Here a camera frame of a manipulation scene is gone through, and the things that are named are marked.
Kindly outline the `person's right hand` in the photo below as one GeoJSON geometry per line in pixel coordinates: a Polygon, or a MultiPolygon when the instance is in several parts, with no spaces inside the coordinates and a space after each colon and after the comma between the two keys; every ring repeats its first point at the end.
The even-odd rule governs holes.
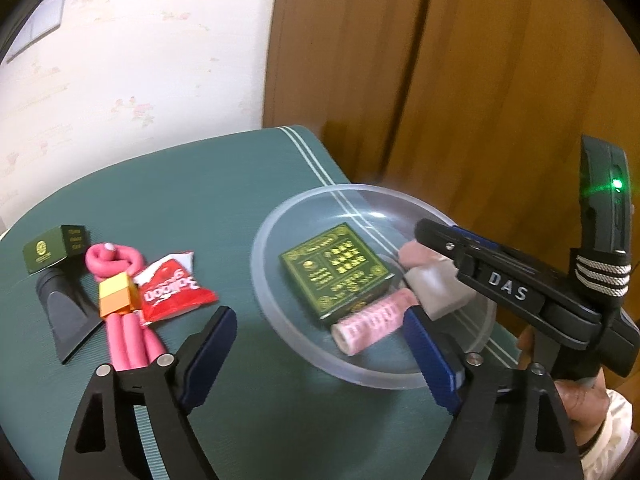
{"type": "Polygon", "coordinates": [[[604,371],[600,370],[591,386],[570,380],[556,380],[554,383],[578,448],[593,444],[605,422],[611,402],[606,392],[604,371]]]}

